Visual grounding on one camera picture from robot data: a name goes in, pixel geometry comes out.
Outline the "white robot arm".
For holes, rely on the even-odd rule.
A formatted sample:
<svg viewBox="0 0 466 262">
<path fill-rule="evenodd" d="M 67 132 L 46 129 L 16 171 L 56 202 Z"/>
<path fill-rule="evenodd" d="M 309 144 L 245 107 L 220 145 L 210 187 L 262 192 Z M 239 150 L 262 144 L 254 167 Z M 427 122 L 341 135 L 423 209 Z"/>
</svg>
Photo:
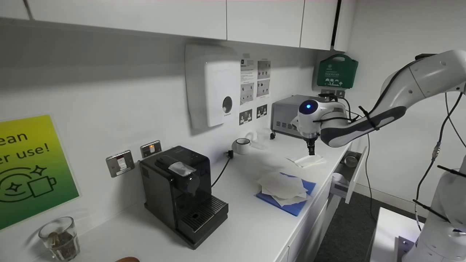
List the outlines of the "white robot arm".
<svg viewBox="0 0 466 262">
<path fill-rule="evenodd" d="M 350 121 L 340 102 L 319 102 L 309 97 L 297 106 L 292 123 L 305 139 L 321 138 L 329 147 L 379 131 L 402 118 L 414 103 L 439 93 L 459 91 L 465 96 L 466 51 L 450 49 L 423 54 L 394 72 L 370 110 Z M 404 262 L 465 262 L 466 259 L 466 176 L 459 169 L 442 166 L 429 217 L 414 246 L 402 256 Z"/>
</svg>

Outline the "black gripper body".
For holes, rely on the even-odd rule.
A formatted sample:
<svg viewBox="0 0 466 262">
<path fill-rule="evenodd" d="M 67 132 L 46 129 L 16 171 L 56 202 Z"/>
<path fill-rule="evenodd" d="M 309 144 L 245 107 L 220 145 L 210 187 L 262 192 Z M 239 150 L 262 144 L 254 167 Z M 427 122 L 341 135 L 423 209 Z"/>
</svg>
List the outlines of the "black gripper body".
<svg viewBox="0 0 466 262">
<path fill-rule="evenodd" d="M 318 139 L 318 137 L 305 138 L 308 148 L 315 148 L 316 139 Z"/>
</svg>

